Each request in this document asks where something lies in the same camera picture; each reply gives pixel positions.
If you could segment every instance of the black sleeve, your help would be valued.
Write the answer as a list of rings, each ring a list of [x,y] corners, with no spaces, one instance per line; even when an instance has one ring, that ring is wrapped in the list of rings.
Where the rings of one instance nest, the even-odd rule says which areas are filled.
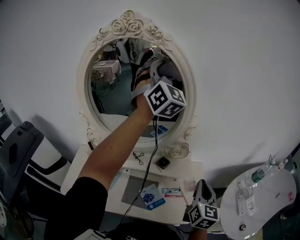
[[[73,240],[88,229],[98,230],[106,200],[107,190],[100,182],[87,177],[77,179],[47,222],[45,240]]]

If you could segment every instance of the mirror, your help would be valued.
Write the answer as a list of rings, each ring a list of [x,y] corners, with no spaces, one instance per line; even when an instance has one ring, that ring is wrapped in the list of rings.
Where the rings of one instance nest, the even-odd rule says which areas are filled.
[[[134,87],[135,74],[150,57],[165,61],[157,69],[158,74],[166,76],[174,87],[184,92],[182,77],[173,62],[159,47],[146,40],[118,39],[102,47],[94,56],[88,80],[90,101],[98,118],[110,131],[134,111],[130,92]],[[181,114],[171,119],[159,118],[158,138],[172,131]],[[152,122],[139,139],[140,143],[151,141],[155,141]]]

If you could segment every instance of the wrist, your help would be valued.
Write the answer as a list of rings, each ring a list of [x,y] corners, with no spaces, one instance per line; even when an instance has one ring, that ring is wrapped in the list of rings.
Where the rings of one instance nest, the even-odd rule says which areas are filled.
[[[135,113],[138,115],[138,119],[140,119],[141,121],[149,124],[149,122],[153,119],[154,115],[151,111],[151,109],[148,110],[145,110],[145,109],[142,109],[142,108],[137,108],[135,110]]]

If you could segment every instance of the white wall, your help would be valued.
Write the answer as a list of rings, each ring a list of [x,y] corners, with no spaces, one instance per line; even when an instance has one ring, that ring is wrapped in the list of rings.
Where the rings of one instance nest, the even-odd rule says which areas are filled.
[[[171,33],[197,81],[194,161],[222,185],[300,142],[300,5],[296,0],[4,0],[0,95],[67,157],[80,142],[75,73],[88,41],[133,9]]]

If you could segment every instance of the white mirror frame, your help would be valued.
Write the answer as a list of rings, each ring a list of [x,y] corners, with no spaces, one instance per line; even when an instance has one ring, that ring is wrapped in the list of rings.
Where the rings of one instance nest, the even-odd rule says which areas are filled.
[[[196,86],[188,61],[172,37],[162,32],[152,20],[141,14],[128,10],[120,18],[114,19],[107,27],[100,29],[98,35],[89,42],[77,69],[77,93],[81,112],[87,121],[87,138],[92,144],[98,145],[111,131],[101,122],[95,113],[88,88],[88,76],[97,53],[108,43],[120,38],[144,39],[161,48],[178,68],[184,85],[187,107],[179,117],[173,130],[159,139],[159,148],[165,148],[174,143],[185,142],[192,135],[193,118],[195,118]],[[152,151],[154,141],[138,142],[135,151]]]

